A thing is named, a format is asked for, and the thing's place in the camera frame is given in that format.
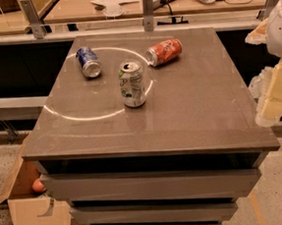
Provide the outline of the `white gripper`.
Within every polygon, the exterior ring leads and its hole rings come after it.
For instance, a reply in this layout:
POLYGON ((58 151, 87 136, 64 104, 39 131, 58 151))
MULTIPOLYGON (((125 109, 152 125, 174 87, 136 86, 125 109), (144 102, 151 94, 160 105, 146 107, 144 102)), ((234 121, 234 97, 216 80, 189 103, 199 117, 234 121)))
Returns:
MULTIPOLYGON (((282 58, 282 0, 279 0, 268 19, 252 30, 245 38, 247 44, 266 42, 270 54, 282 58)), ((282 59, 268 68, 261 80, 260 98, 256 106, 255 121, 261 127, 274 126, 282 116, 282 59)))

